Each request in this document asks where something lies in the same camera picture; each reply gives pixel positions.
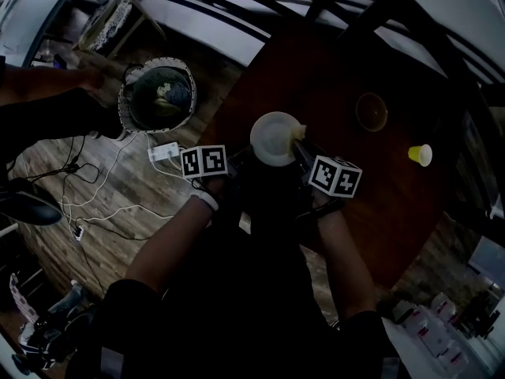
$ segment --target brown bowl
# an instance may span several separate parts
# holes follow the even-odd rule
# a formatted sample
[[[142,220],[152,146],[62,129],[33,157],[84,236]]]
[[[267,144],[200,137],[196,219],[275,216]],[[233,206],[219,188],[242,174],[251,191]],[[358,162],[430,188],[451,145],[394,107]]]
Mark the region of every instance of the brown bowl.
[[[378,132],[387,122],[387,107],[384,101],[372,92],[367,92],[356,103],[357,121],[369,132]]]

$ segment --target power strip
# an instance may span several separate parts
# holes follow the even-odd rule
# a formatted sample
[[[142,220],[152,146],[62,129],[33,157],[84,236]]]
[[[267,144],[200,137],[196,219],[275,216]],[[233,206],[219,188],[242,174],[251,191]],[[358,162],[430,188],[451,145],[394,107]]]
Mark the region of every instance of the power strip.
[[[84,228],[82,226],[77,226],[76,230],[72,232],[73,237],[80,242],[82,240],[82,236],[84,235]]]
[[[148,149],[149,160],[152,162],[179,156],[179,143],[172,142]]]

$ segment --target white cable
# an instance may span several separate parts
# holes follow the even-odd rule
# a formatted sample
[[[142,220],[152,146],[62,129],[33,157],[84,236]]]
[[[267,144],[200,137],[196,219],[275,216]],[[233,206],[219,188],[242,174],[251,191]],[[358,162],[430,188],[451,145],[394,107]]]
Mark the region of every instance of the white cable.
[[[182,169],[176,163],[174,163],[174,161],[172,160],[171,157],[169,157],[168,160],[172,163],[172,166],[174,166],[175,168],[177,168],[179,171],[182,171]]]
[[[130,143],[132,143],[133,140],[136,137],[137,137],[137,133],[135,133],[135,135],[133,135],[133,137],[129,140],[129,142],[127,144],[125,144],[122,148],[120,148],[118,150],[118,153],[116,154],[116,158],[114,159],[114,162],[112,163],[112,166],[110,166],[109,171],[107,172],[107,174],[105,176],[105,179],[103,180],[102,184],[100,184],[100,186],[96,189],[95,195],[93,195],[92,199],[90,199],[89,201],[83,202],[82,204],[71,204],[71,203],[69,203],[70,207],[72,207],[72,206],[77,206],[77,207],[84,206],[86,204],[89,204],[90,202],[92,202],[96,198],[96,194],[99,192],[100,188],[102,188],[105,185],[105,183],[107,182],[107,179],[109,178],[110,171],[114,168],[114,165],[117,163],[118,158],[119,158],[119,154],[121,153],[121,151],[124,148],[126,148]]]
[[[175,175],[175,174],[167,173],[166,171],[160,170],[153,162],[151,162],[151,164],[155,168],[155,170],[158,171],[159,173],[165,174],[165,175],[169,175],[170,177],[180,178],[182,181],[186,181],[189,184],[191,184],[191,182],[189,180],[181,177],[180,175]]]
[[[67,205],[69,206],[69,210],[70,210],[69,215],[67,215],[67,214],[66,214],[66,212],[65,212],[65,204],[63,203],[63,199],[64,199],[64,198],[66,198],[66,200],[68,201],[68,204],[67,204]],[[67,222],[67,224],[69,225],[69,232],[70,232],[70,235],[72,236],[72,238],[75,238],[75,237],[74,237],[74,235],[73,235],[73,233],[72,233],[72,228],[71,228],[71,226],[70,226],[70,222],[73,220],[73,218],[72,218],[72,207],[70,206],[70,199],[69,199],[66,195],[64,195],[64,196],[62,197],[62,205],[63,205],[63,214],[65,215],[66,222]]]
[[[124,211],[126,209],[132,209],[132,208],[141,208],[143,209],[144,211],[147,211],[149,213],[151,213],[152,215],[156,216],[157,218],[159,219],[171,219],[174,217],[174,215],[170,215],[170,216],[164,216],[164,215],[160,215],[154,211],[152,211],[151,209],[149,208],[146,208],[145,206],[143,205],[140,205],[140,204],[136,204],[136,205],[130,205],[130,206],[124,206],[122,208],[119,208],[116,212],[114,212],[112,215],[109,215],[109,216],[106,216],[104,218],[97,218],[97,217],[92,217],[92,218],[78,218],[79,220],[85,220],[86,222],[91,222],[92,220],[107,220],[107,219],[110,219],[114,216],[116,216],[118,214],[119,211]],[[77,221],[77,219],[74,219],[72,216],[70,216],[70,220],[73,220],[74,222]]]

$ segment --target yellow cup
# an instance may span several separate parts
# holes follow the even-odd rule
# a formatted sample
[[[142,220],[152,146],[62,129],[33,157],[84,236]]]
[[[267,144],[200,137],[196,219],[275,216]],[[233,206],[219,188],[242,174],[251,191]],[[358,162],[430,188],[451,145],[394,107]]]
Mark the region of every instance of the yellow cup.
[[[412,146],[409,149],[409,159],[419,163],[422,167],[428,166],[432,162],[433,150],[429,144],[422,146]]]

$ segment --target shoe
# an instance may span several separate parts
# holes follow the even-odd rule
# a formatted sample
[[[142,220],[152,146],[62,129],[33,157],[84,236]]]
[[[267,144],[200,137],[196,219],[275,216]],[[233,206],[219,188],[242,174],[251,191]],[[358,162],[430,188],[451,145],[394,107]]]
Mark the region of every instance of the shoe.
[[[105,110],[106,114],[103,117],[103,124],[100,126],[98,131],[104,137],[111,139],[112,141],[122,141],[127,132],[121,120],[119,119],[119,113],[117,107],[109,107]]]

